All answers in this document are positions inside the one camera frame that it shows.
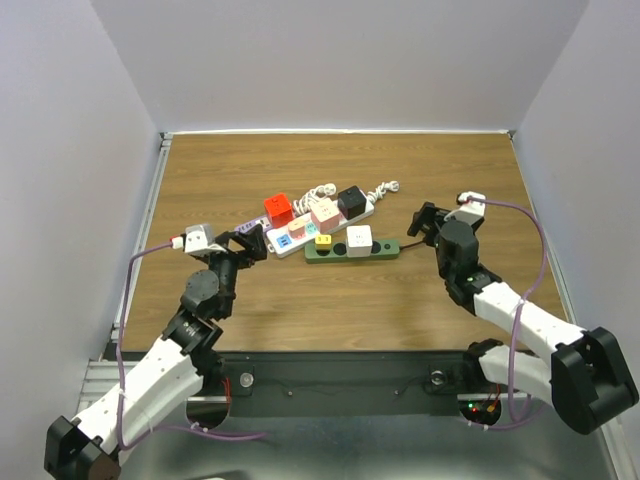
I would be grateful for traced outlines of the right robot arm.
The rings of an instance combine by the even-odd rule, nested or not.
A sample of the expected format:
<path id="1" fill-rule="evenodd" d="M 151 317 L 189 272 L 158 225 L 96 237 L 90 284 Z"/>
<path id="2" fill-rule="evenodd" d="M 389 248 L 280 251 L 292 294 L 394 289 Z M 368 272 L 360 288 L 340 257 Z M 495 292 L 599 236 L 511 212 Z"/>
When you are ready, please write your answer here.
<path id="1" fill-rule="evenodd" d="M 460 194 L 454 210 L 426 202 L 407 231 L 434 249 L 451 300 L 511 336 L 509 344 L 470 346 L 461 381 L 472 390 L 506 386 L 513 426 L 531 417 L 513 402 L 521 392 L 552 407 L 573 431 L 589 434 L 639 402 L 624 354 L 607 329 L 586 330 L 559 319 L 530 302 L 529 291 L 517 293 L 481 264 L 476 232 L 490 203 L 475 192 Z"/>

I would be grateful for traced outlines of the white cube adapter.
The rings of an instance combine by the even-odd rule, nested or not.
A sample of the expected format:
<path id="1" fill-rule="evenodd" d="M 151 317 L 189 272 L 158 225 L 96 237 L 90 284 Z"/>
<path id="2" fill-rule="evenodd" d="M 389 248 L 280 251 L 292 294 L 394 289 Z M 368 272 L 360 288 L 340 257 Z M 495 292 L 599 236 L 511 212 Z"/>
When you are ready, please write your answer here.
<path id="1" fill-rule="evenodd" d="M 349 258 L 371 255 L 373 237 L 370 225 L 351 225 L 346 228 L 346 254 Z"/>

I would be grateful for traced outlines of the red cube socket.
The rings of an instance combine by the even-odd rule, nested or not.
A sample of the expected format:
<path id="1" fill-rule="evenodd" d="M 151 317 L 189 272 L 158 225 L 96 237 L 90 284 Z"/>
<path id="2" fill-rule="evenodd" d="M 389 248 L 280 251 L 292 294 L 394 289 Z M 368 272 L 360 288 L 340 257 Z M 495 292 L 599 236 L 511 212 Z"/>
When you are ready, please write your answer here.
<path id="1" fill-rule="evenodd" d="M 265 199 L 263 205 L 273 228 L 281 228 L 295 218 L 293 206 L 284 193 L 278 193 Z"/>

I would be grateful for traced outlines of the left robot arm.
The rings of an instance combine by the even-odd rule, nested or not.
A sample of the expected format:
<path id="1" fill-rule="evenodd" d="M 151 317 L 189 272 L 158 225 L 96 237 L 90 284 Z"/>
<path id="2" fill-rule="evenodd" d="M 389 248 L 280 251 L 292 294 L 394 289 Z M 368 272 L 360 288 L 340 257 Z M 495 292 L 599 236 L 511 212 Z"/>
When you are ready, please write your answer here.
<path id="1" fill-rule="evenodd" d="M 169 430 L 164 420 L 181 403 L 229 383 L 213 349 L 222 334 L 217 323 L 232 314 L 239 271 L 267 257 L 262 227 L 213 235 L 209 225 L 193 225 L 160 247 L 205 267 L 187 279 L 175 314 L 143 359 L 127 370 L 118 356 L 116 385 L 73 418 L 60 416 L 49 426 L 44 469 L 55 479 L 118 478 L 125 453 Z"/>

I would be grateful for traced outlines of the purple power strip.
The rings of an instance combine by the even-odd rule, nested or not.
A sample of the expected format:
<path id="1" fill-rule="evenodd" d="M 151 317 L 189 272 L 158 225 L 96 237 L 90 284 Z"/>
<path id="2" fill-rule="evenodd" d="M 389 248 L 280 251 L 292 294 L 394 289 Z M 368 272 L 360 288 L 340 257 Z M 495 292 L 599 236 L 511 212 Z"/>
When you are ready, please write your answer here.
<path id="1" fill-rule="evenodd" d="M 247 221 L 245 223 L 237 225 L 234 228 L 234 230 L 237 231 L 237 232 L 246 234 L 250 230 L 255 228 L 257 225 L 261 226 L 263 235 L 265 235 L 268 231 L 273 229 L 273 224 L 269 220 L 269 217 L 267 215 L 261 215 L 261 216 L 259 216 L 257 218 L 254 218 L 254 219 L 249 220 L 249 221 Z"/>

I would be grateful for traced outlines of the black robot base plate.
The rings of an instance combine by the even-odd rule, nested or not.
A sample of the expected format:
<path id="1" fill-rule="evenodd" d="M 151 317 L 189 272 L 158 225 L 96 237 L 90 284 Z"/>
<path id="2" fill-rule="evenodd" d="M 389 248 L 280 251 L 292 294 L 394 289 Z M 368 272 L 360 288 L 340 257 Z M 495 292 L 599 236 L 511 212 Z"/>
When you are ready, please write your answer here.
<path id="1" fill-rule="evenodd" d="M 483 379 L 461 350 L 223 352 L 186 402 L 192 420 L 225 418 L 456 416 L 462 399 L 504 387 Z"/>

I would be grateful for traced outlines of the yellow green charger plug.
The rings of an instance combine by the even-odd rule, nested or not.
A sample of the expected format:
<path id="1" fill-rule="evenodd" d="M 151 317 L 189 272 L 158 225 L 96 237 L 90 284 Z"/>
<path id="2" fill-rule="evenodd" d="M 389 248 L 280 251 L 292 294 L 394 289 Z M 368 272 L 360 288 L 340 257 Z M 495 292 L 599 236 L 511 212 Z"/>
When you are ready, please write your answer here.
<path id="1" fill-rule="evenodd" d="M 314 239 L 317 252 L 329 252 L 332 248 L 332 236 L 330 234 L 318 234 Z"/>

